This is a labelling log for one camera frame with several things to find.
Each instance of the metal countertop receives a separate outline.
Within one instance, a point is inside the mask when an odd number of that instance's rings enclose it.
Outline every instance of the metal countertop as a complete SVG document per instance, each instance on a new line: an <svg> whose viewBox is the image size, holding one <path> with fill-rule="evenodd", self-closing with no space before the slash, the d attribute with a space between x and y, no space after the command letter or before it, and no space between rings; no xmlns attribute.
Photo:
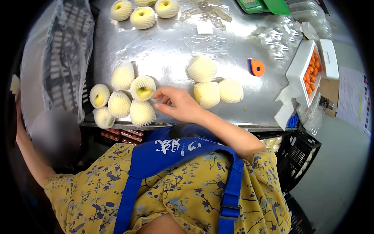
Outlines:
<svg viewBox="0 0 374 234"><path fill-rule="evenodd" d="M266 15L246 14L236 1L207 0L208 4L201 0L179 0L178 15L170 19L158 17L153 27L137 30L129 19L121 22L110 19L114 1L93 2L100 9L94 47L95 83L106 84L113 91L110 84L113 69L121 61L130 60L136 77L148 75L155 78L157 87L172 85L193 95L195 82L188 77L186 68L194 56L208 55L216 62L217 80L237 79L244 88L242 102L220 102L210 111L251 131L280 130L274 116L282 102L274 100L288 85L285 73L292 59L283 68L278 68L269 60L266 48L249 38L257 25L264 24ZM213 34L197 34L196 23L205 18L214 22ZM248 72L247 58L263 62L265 73L262 77ZM156 116L156 123L144 130L178 123L157 111ZM86 116L82 125L95 125L92 113ZM114 127L131 127L130 117L117 119Z"/></svg>

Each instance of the orange tape dispenser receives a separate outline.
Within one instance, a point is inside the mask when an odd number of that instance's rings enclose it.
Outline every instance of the orange tape dispenser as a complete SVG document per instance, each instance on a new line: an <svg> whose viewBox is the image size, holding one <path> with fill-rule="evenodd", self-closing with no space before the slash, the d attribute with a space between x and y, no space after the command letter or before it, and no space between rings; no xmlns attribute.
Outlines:
<svg viewBox="0 0 374 234"><path fill-rule="evenodd" d="M264 64L261 61L255 61L253 58L248 59L248 69L254 76L262 76L265 72Z"/></svg>

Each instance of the green scale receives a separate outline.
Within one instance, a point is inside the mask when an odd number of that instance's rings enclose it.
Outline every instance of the green scale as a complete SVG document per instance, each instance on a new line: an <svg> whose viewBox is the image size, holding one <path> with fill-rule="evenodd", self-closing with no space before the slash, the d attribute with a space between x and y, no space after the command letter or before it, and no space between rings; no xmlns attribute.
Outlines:
<svg viewBox="0 0 374 234"><path fill-rule="evenodd" d="M276 15L290 15L283 0L236 0L248 14L271 12Z"/></svg>

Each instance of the foam-wrapped apple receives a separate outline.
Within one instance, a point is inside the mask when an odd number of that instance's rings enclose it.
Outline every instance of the foam-wrapped apple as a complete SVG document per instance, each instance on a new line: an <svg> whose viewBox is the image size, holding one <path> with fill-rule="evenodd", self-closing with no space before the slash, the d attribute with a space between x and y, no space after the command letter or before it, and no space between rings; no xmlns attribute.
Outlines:
<svg viewBox="0 0 374 234"><path fill-rule="evenodd" d="M193 87L196 102L204 109L220 102L220 88L216 82L197 83Z"/></svg>
<svg viewBox="0 0 374 234"><path fill-rule="evenodd" d="M217 67L211 58L199 56L190 63L187 72L196 82L211 82L217 74Z"/></svg>
<svg viewBox="0 0 374 234"><path fill-rule="evenodd" d="M136 8L130 16L131 25L136 29L150 28L155 21L154 10L149 6Z"/></svg>
<svg viewBox="0 0 374 234"><path fill-rule="evenodd" d="M179 4L177 0L158 0L154 10L161 18L171 18L178 14Z"/></svg>
<svg viewBox="0 0 374 234"><path fill-rule="evenodd" d="M113 127L116 118L110 114L107 106L96 108L92 113L94 114L93 119L99 128L107 129Z"/></svg>
<svg viewBox="0 0 374 234"><path fill-rule="evenodd" d="M155 2L155 0L134 0L137 6L152 6Z"/></svg>
<svg viewBox="0 0 374 234"><path fill-rule="evenodd" d="M156 114L149 102L133 100L130 107L130 119L135 127L140 128L155 121Z"/></svg>
<svg viewBox="0 0 374 234"><path fill-rule="evenodd" d="M131 96L138 101L149 100L155 90L156 84L152 77L149 76L137 77L130 86Z"/></svg>
<svg viewBox="0 0 374 234"><path fill-rule="evenodd" d="M108 103L110 96L106 85L97 84L90 91L90 102L94 108L101 108Z"/></svg>
<svg viewBox="0 0 374 234"><path fill-rule="evenodd" d="M111 84L115 90L127 90L134 78L134 68L131 62L123 61L114 69Z"/></svg>
<svg viewBox="0 0 374 234"><path fill-rule="evenodd" d="M241 84L233 79L225 79L218 84L220 98L226 103L237 103L243 100L244 92Z"/></svg>
<svg viewBox="0 0 374 234"><path fill-rule="evenodd" d="M130 113L131 101L129 97L121 92L114 91L108 101L109 113L116 118L124 118Z"/></svg>
<svg viewBox="0 0 374 234"><path fill-rule="evenodd" d="M132 12L131 2L128 0L118 0L110 8L110 17L117 21L126 20Z"/></svg>

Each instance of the apron buckle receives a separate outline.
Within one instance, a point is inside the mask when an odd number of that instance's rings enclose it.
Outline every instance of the apron buckle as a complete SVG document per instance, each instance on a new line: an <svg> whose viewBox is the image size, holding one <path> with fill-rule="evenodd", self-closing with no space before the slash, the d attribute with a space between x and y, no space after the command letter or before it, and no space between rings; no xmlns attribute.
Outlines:
<svg viewBox="0 0 374 234"><path fill-rule="evenodd" d="M220 208L220 219L237 220L240 215L239 206L221 205Z"/></svg>

